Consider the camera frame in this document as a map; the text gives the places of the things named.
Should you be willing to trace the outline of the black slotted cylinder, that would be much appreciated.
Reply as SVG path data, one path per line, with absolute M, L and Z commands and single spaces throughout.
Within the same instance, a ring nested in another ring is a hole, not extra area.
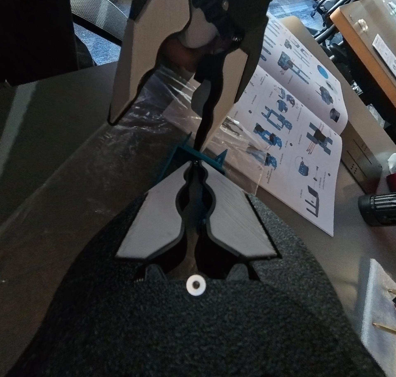
M 360 214 L 369 226 L 396 226 L 396 193 L 363 195 L 358 199 Z

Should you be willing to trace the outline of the white perforated object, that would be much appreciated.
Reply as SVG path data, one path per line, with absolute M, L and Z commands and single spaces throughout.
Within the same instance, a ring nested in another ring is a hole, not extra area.
M 76 24 L 121 46 L 128 16 L 110 0 L 70 0 L 70 5 Z

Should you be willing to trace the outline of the assembly instruction booklet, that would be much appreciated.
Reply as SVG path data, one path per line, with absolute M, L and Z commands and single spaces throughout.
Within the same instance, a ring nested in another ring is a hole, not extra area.
M 268 14 L 261 56 L 207 143 L 215 155 L 330 236 L 347 109 L 341 84 Z

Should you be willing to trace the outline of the white foam board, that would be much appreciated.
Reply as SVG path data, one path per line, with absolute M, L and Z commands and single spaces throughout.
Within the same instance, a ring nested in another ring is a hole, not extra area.
M 375 259 L 369 260 L 360 338 L 383 369 L 395 372 L 395 282 Z

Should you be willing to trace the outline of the person's left hand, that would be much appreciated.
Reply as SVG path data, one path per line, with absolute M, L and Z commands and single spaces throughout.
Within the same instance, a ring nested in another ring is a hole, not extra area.
M 207 46 L 199 48 L 185 47 L 178 38 L 168 38 L 161 46 L 161 52 L 165 57 L 177 67 L 183 68 L 188 72 L 196 71 L 200 59 L 207 51 Z

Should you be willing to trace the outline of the clear plastic bag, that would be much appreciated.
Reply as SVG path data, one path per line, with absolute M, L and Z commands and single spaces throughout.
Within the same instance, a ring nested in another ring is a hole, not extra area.
M 167 163 L 167 172 L 180 166 L 176 158 L 170 162 L 177 146 L 193 148 L 202 120 L 191 109 L 192 93 L 197 87 L 192 79 L 187 81 L 185 76 L 161 66 L 116 125 L 116 129 L 131 135 L 131 173 L 138 184 L 150 188 L 161 175 L 166 175 L 162 172 Z M 214 160 L 226 151 L 222 168 L 227 178 L 247 193 L 257 195 L 264 166 L 246 152 L 249 146 L 253 146 L 253 151 L 259 150 L 253 133 L 240 119 L 228 115 L 201 153 Z

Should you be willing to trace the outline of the wooden office desk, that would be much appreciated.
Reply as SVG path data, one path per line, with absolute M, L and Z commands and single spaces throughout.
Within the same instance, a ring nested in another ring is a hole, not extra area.
M 339 8 L 333 22 L 395 105 L 395 0 L 360 0 Z

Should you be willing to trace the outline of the person's dark clothing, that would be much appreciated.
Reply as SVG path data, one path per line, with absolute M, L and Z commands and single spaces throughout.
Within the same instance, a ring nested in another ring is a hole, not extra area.
M 78 70 L 70 0 L 0 0 L 1 83 Z

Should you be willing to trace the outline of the long blue U bracket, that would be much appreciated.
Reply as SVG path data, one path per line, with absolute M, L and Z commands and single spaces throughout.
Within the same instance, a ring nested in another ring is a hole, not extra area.
M 192 212 L 187 213 L 187 217 L 192 218 L 194 215 L 197 217 L 197 232 L 203 230 L 209 218 L 209 211 L 214 204 L 214 196 L 205 188 L 204 178 L 206 176 L 206 171 L 204 171 L 202 164 L 206 163 L 214 171 L 225 176 L 226 173 L 223 163 L 226 154 L 227 150 L 221 152 L 219 155 L 215 156 L 215 158 L 211 158 L 187 145 L 187 142 L 178 144 L 172 150 L 155 182 L 155 185 L 162 183 L 184 164 L 190 164 L 189 168 L 183 173 L 185 184 L 177 193 L 175 201 L 176 207 L 179 208 L 182 215 L 184 215 L 183 212 L 190 201 L 193 201 Z

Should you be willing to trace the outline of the grey flat box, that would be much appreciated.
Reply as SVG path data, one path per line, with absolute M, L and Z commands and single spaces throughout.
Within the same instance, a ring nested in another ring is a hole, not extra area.
M 343 148 L 337 177 L 336 199 L 357 199 L 363 194 L 392 192 L 388 158 L 395 143 L 370 114 L 351 118 L 341 134 Z

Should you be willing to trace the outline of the black office chair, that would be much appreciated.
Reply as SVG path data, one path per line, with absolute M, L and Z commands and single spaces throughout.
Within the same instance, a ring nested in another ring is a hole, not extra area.
M 311 16 L 315 13 L 320 14 L 323 20 L 323 29 L 319 31 L 315 36 L 315 41 L 324 50 L 327 56 L 331 56 L 329 42 L 333 40 L 334 36 L 339 33 L 338 28 L 333 22 L 333 16 L 335 12 L 350 3 L 358 2 L 360 0 L 319 0 L 313 6 Z

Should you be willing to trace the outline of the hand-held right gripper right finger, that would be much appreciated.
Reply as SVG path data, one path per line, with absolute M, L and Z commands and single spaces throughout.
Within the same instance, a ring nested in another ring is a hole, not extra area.
M 252 263 L 278 251 L 248 194 L 206 162 L 199 163 L 207 213 L 196 244 L 200 273 L 217 280 L 259 280 Z

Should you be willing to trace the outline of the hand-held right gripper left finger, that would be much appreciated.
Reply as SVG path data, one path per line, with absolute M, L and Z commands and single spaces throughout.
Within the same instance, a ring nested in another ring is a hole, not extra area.
M 116 252 L 116 258 L 158 264 L 165 273 L 181 264 L 187 251 L 182 211 L 189 202 L 189 173 L 186 162 L 146 194 Z

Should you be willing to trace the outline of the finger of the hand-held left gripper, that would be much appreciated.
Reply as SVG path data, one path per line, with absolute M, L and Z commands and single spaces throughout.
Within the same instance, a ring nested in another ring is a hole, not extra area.
M 199 61 L 194 80 L 199 83 L 191 98 L 192 111 L 201 117 L 194 149 L 203 151 L 235 104 L 247 54 L 207 54 Z
M 190 0 L 132 0 L 121 44 L 108 122 L 116 125 L 158 66 L 165 40 L 190 23 Z

